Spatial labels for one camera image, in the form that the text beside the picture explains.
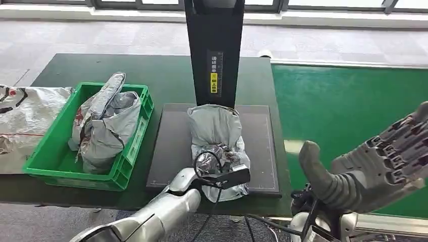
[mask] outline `wire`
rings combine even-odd
[[[199,154],[195,157],[195,159],[193,160],[193,170],[195,170],[196,176],[197,176],[199,179],[202,179],[202,180],[204,180],[204,181],[205,181],[205,182],[207,182],[207,183],[212,183],[212,181],[209,181],[209,180],[207,180],[207,179],[205,179],[205,178],[201,177],[201,175],[198,173],[197,168],[196,168],[196,161],[199,159],[199,157],[200,157],[202,154],[205,154],[205,153],[209,153],[209,154],[211,154],[211,155],[213,155],[213,156],[214,156],[214,158],[215,158],[215,159],[216,159],[216,161],[217,161],[217,164],[219,165],[220,173],[223,173],[223,167],[222,167],[222,163],[220,162],[219,157],[218,157],[214,152],[209,151],[209,150],[202,151],[201,153],[199,153]]]
[[[264,219],[264,218],[262,218],[260,216],[254,215],[254,214],[247,214],[246,216],[248,216],[250,218],[257,219],[260,222],[263,222],[265,224],[268,224],[268,225],[270,225],[272,227],[275,227],[277,229],[283,230],[283,231],[285,231],[287,233],[290,233],[290,234],[294,234],[294,235],[298,235],[298,236],[300,236],[302,234],[302,232],[300,232],[300,231],[295,231],[293,229],[289,229],[289,228],[286,228],[284,226],[280,226],[280,225],[278,225],[278,224],[276,224],[274,222],[271,222],[269,220],[266,220],[266,219]]]
[[[247,216],[244,216],[244,218],[245,218],[245,222],[247,223],[248,230],[250,231],[251,241],[252,241],[252,242],[255,242],[255,240],[254,240],[254,235],[253,235],[253,231],[251,230],[251,226],[250,226],[250,221],[248,221]]]
[[[267,227],[270,231],[272,231],[272,233],[274,234],[274,236],[275,236],[275,240],[277,241],[277,242],[279,242],[279,240],[278,240],[278,236],[277,236],[277,233],[275,233],[275,231],[274,231],[274,229],[272,229],[272,228],[270,228],[270,227]]]
[[[193,237],[192,242],[194,242],[196,240],[196,238],[198,238],[198,236],[202,232],[202,230],[205,229],[206,225],[208,224],[208,220],[211,218],[212,214],[214,213],[214,210],[216,209],[217,204],[219,203],[221,194],[222,194],[222,189],[219,189],[219,194],[217,195],[216,203],[214,203],[214,206],[211,208],[211,212],[208,214],[208,217],[206,218],[202,227],[199,229],[198,233],[196,233],[195,237]]]

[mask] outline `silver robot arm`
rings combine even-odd
[[[128,218],[89,228],[70,242],[155,242],[168,234],[201,200],[197,189],[189,189],[197,179],[192,168],[181,170],[171,184],[144,208]]]

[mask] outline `robotic hand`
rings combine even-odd
[[[380,135],[320,163],[316,143],[304,143],[299,162],[315,196],[331,209],[367,213],[424,187],[428,176],[428,102]]]
[[[393,203],[424,187],[428,176],[428,102],[380,135],[332,161],[327,171],[319,146],[306,141],[299,154],[309,181],[292,193],[293,242],[349,241],[358,213]]]

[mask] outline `dark green table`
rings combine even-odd
[[[428,70],[273,65],[281,126],[290,144],[312,140],[330,161],[379,134],[428,100]],[[291,185],[306,178],[287,153]],[[428,218],[428,188],[376,213]]]
[[[145,191],[145,184],[162,106],[164,103],[195,103],[190,57],[57,54],[32,85],[74,87],[79,82],[105,82],[111,74],[117,71],[127,74],[127,84],[147,85],[155,104],[128,188],[124,192],[108,192],[55,187],[45,185],[27,175],[2,175],[0,176],[0,201],[134,210],[144,206],[155,195]],[[236,104],[268,105],[270,107],[278,177],[284,196],[281,199],[246,196],[239,200],[220,203],[217,206],[217,212],[289,216],[289,173],[271,64],[268,59],[241,59]],[[203,201],[200,212],[208,211],[211,206],[212,203]]]

